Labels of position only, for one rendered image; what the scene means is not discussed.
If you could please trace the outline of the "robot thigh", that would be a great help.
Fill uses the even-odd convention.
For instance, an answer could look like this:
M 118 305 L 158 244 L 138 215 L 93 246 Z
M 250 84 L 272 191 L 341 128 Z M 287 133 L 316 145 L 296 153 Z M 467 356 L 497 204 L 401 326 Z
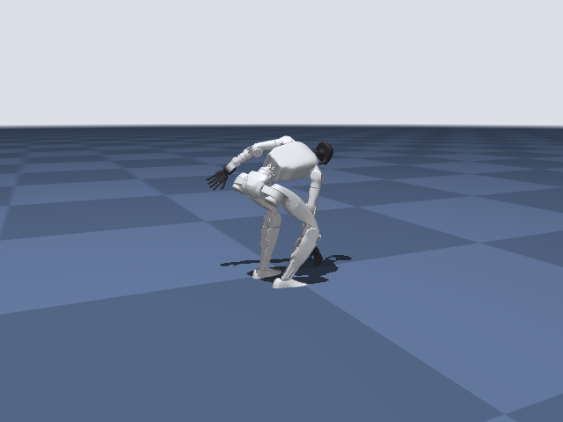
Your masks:
M 301 229 L 302 236 L 304 236 L 305 231 L 309 227 L 316 228 L 319 233 L 318 224 L 313 213 L 295 193 L 278 184 L 274 184 L 270 187 L 264 185 L 260 192 L 266 203 L 274 207 L 278 207 L 281 204 L 281 207 L 283 207 L 287 213 L 294 216 L 297 220 L 304 222 Z
M 232 189 L 235 190 L 238 193 L 245 195 L 246 193 L 243 193 L 241 187 L 242 187 L 242 183 L 246 179 L 247 175 L 248 174 L 246 174 L 244 172 L 239 174 L 234 181 Z M 264 201 L 264 199 L 262 200 L 262 199 L 259 199 L 259 198 L 253 198 L 251 196 L 249 196 L 249 198 L 252 199 L 256 204 L 258 204 L 259 206 L 261 206 L 261 207 L 263 207 L 267 210 L 265 217 L 264 217 L 264 222 L 268 227 L 274 228 L 276 226 L 279 226 L 282 218 L 279 214 L 277 207 L 271 206 L 270 204 L 266 203 Z

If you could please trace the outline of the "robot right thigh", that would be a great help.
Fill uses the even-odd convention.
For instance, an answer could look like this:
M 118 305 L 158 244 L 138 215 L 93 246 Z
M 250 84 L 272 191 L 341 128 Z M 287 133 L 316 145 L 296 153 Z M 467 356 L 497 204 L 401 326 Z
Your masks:
M 264 185 L 260 192 L 266 203 L 274 207 L 278 207 L 281 204 L 281 207 L 283 207 L 287 213 L 294 216 L 297 220 L 304 222 L 301 229 L 302 236 L 304 236 L 305 231 L 309 227 L 316 228 L 319 233 L 318 224 L 313 213 L 295 193 L 278 184 L 274 184 L 270 187 Z

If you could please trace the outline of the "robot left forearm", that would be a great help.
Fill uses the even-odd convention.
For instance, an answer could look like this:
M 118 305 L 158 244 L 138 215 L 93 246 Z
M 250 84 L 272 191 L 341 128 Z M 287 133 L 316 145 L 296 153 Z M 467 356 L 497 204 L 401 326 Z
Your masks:
M 251 147 L 252 146 L 243 150 L 243 152 L 241 154 L 239 154 L 238 157 L 234 157 L 231 160 L 231 162 L 229 164 L 227 164 L 227 166 L 225 168 L 228 170 L 228 172 L 231 172 L 232 170 L 234 170 L 235 168 L 240 166 L 242 163 L 244 164 L 246 161 L 252 159 Z

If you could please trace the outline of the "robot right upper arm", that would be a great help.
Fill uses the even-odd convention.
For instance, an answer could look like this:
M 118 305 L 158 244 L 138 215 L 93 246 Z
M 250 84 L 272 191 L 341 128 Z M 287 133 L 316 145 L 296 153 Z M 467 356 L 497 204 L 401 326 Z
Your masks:
M 314 214 L 316 202 L 318 200 L 318 196 L 320 193 L 320 189 L 324 177 L 322 171 L 318 168 L 317 165 L 315 165 L 315 167 L 311 169 L 309 177 L 311 180 L 311 184 L 309 188 L 308 201 L 305 201 L 305 204 L 310 209 L 310 211 Z

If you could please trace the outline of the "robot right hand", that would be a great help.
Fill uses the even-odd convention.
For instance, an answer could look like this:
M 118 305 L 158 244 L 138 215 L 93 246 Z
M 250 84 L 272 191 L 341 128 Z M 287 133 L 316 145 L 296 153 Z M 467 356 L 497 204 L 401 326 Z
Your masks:
M 311 255 L 310 255 L 310 257 L 309 257 L 309 260 L 311 260 L 311 256 L 312 256 L 312 255 L 313 255 L 314 259 L 315 259 L 315 262 L 314 262 L 314 265 L 313 265 L 313 266 L 316 266 L 316 267 L 320 266 L 320 265 L 322 264 L 322 262 L 323 262 L 323 257 L 322 257 L 322 255 L 321 255 L 321 253 L 319 252 L 319 249 L 318 249 L 317 246 L 315 247 L 315 249 L 314 249 L 313 252 L 311 253 Z

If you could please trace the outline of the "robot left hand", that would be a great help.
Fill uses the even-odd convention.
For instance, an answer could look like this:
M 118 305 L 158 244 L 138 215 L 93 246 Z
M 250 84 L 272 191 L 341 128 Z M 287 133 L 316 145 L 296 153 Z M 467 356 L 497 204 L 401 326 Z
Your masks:
M 227 163 L 229 164 L 229 163 Z M 211 184 L 212 182 L 214 182 L 216 180 L 216 182 L 214 184 L 212 184 L 210 186 L 210 188 L 212 186 L 214 186 L 217 182 L 219 182 L 214 188 L 213 190 L 215 190 L 221 183 L 223 183 L 223 185 L 221 186 L 221 190 L 224 188 L 225 183 L 226 183 L 226 179 L 228 178 L 228 174 L 230 175 L 232 172 L 234 172 L 234 170 L 236 170 L 236 168 L 234 170 L 232 170 L 231 172 L 228 172 L 228 170 L 225 168 L 227 166 L 227 164 L 223 167 L 223 170 L 221 171 L 217 171 L 214 175 L 212 175 L 211 177 L 207 178 L 206 180 L 210 180 L 212 179 L 214 176 L 216 176 L 215 178 L 213 178 L 211 181 L 208 182 L 208 185 Z

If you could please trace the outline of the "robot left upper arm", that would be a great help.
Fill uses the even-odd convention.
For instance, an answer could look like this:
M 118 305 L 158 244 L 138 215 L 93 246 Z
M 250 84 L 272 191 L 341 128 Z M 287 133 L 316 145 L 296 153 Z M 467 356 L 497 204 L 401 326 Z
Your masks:
M 283 136 L 280 139 L 275 139 L 266 142 L 258 142 L 252 145 L 251 152 L 253 156 L 260 157 L 262 156 L 264 150 L 272 151 L 273 148 L 290 142 L 295 142 L 295 140 L 293 140 L 290 136 Z

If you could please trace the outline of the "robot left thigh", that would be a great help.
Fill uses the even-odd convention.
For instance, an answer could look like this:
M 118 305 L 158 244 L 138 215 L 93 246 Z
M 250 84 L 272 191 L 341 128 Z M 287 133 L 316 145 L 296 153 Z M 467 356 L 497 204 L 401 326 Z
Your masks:
M 242 187 L 242 183 L 246 179 L 247 175 L 248 174 L 246 174 L 244 172 L 239 174 L 234 181 L 232 189 L 235 190 L 238 193 L 245 195 L 246 193 L 243 193 L 241 187 Z M 265 217 L 264 217 L 264 222 L 268 227 L 274 228 L 276 226 L 279 226 L 282 218 L 279 214 L 277 207 L 271 206 L 270 204 L 266 203 L 264 201 L 264 199 L 262 200 L 262 199 L 259 199 L 259 198 L 253 198 L 251 196 L 249 196 L 249 198 L 252 199 L 256 204 L 258 204 L 259 206 L 261 206 L 261 207 L 263 207 L 267 210 Z

